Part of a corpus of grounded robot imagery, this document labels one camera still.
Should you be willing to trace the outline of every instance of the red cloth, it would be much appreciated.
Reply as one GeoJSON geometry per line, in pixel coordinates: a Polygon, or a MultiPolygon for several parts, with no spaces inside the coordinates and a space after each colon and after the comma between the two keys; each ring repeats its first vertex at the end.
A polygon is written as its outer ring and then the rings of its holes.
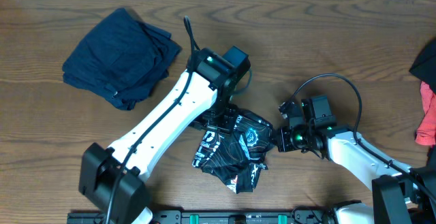
{"type": "Polygon", "coordinates": [[[430,86],[421,82],[422,108],[425,115],[416,132],[415,142],[424,146],[436,144],[436,99],[430,86]]]}

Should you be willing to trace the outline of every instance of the wooden table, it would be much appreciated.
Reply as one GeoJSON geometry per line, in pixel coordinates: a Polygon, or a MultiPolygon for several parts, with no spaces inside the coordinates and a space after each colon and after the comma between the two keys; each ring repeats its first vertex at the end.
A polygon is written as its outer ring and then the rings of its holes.
{"type": "MultiPolygon", "coordinates": [[[[65,223],[71,210],[96,209],[78,192],[82,153],[128,132],[178,80],[189,56],[184,15],[200,46],[250,54],[253,82],[234,99],[239,107],[280,127],[282,101],[307,78],[337,72],[362,94],[365,138],[400,161],[425,164],[427,148],[414,143],[420,83],[408,69],[436,35],[436,0],[0,0],[0,223],[65,223]],[[118,7],[131,7],[183,47],[170,77],[130,112],[62,82],[77,43],[118,7]]],[[[299,97],[321,94],[340,121],[354,122],[358,106],[346,83],[320,80],[299,97]]],[[[235,195],[191,166],[202,134],[186,129],[161,158],[147,182],[155,204],[233,210],[372,202],[342,167],[276,148],[255,191],[235,195]]]]}

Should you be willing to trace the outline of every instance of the black cable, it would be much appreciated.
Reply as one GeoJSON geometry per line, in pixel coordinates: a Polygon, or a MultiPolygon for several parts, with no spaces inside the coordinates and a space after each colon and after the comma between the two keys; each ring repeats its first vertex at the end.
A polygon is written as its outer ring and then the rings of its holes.
{"type": "Polygon", "coordinates": [[[250,76],[248,77],[247,85],[245,85],[244,88],[238,89],[237,91],[233,91],[232,94],[230,94],[230,95],[240,95],[240,94],[244,93],[245,91],[247,91],[247,89],[251,83],[251,78],[253,77],[253,71],[251,71],[251,68],[248,69],[248,72],[250,73],[250,76]]]}
{"type": "Polygon", "coordinates": [[[371,149],[367,148],[362,143],[362,141],[360,139],[358,139],[358,137],[357,137],[357,128],[359,126],[360,117],[362,115],[362,98],[360,97],[360,93],[359,93],[358,89],[356,88],[356,86],[350,80],[348,80],[346,77],[344,77],[342,75],[339,75],[339,74],[329,73],[329,74],[320,74],[320,75],[317,75],[315,77],[309,78],[300,87],[298,87],[298,89],[291,96],[290,101],[292,102],[293,98],[295,98],[295,96],[298,94],[298,92],[300,92],[300,90],[304,86],[306,86],[308,83],[310,83],[310,82],[312,82],[312,81],[314,81],[314,80],[316,80],[318,78],[323,78],[323,77],[336,77],[336,78],[340,78],[340,79],[346,81],[346,83],[348,83],[353,88],[354,92],[356,93],[356,96],[357,96],[357,99],[358,99],[358,103],[359,103],[359,111],[357,113],[356,122],[354,123],[354,127],[353,127],[353,138],[357,142],[357,144],[359,146],[361,146],[369,154],[373,155],[374,157],[379,159],[381,162],[385,163],[388,167],[392,167],[394,170],[402,173],[402,175],[404,175],[410,181],[412,181],[419,188],[419,190],[421,190],[425,195],[427,195],[429,197],[429,199],[431,201],[433,201],[433,203],[436,204],[436,197],[429,191],[429,189],[427,189],[424,185],[422,185],[420,182],[418,182],[418,180],[416,180],[410,173],[406,172],[405,170],[401,169],[399,166],[395,165],[393,161],[389,161],[389,160],[383,158],[382,156],[378,155],[377,153],[374,153],[371,149]]]}
{"type": "Polygon", "coordinates": [[[315,212],[314,212],[310,207],[308,207],[308,206],[297,206],[297,207],[295,207],[295,208],[291,211],[291,217],[294,218],[294,220],[295,220],[296,222],[301,223],[301,222],[298,221],[297,218],[295,217],[295,212],[296,212],[298,209],[301,209],[301,208],[305,208],[305,209],[307,209],[307,210],[310,210],[310,211],[312,212],[313,216],[315,217],[316,221],[317,221],[318,223],[322,223],[322,221],[321,221],[321,220],[316,216],[315,212]]]}
{"type": "Polygon", "coordinates": [[[114,208],[114,199],[115,199],[115,193],[116,190],[118,189],[119,185],[120,185],[120,181],[122,179],[122,177],[124,176],[124,170],[125,170],[125,166],[127,165],[127,162],[129,161],[131,155],[134,153],[134,151],[136,150],[136,148],[139,146],[139,144],[142,143],[142,140],[146,137],[147,134],[150,133],[150,131],[152,129],[154,129],[156,127],[157,124],[160,123],[160,121],[162,121],[162,119],[165,118],[165,116],[171,112],[171,110],[173,108],[175,108],[179,103],[180,100],[183,98],[183,96],[186,93],[186,90],[188,89],[189,84],[191,83],[191,79],[192,79],[192,72],[193,69],[195,68],[196,64],[195,64],[195,48],[198,48],[198,45],[196,43],[196,41],[193,39],[193,33],[192,33],[192,29],[191,29],[191,23],[189,20],[189,17],[185,16],[185,18],[183,19],[183,22],[185,23],[185,28],[186,31],[188,32],[189,38],[191,40],[191,60],[190,60],[190,68],[188,68],[188,79],[186,81],[185,87],[183,87],[182,93],[177,97],[177,99],[174,100],[174,103],[159,117],[156,119],[155,122],[153,122],[153,124],[150,125],[150,127],[147,128],[147,130],[136,140],[136,142],[131,146],[129,152],[127,153],[126,157],[124,158],[124,161],[122,162],[121,166],[120,166],[120,174],[117,176],[114,186],[112,187],[112,192],[110,193],[110,199],[109,199],[109,206],[108,206],[108,214],[106,216],[106,224],[110,224],[110,215],[112,214],[112,209],[114,208]]]}

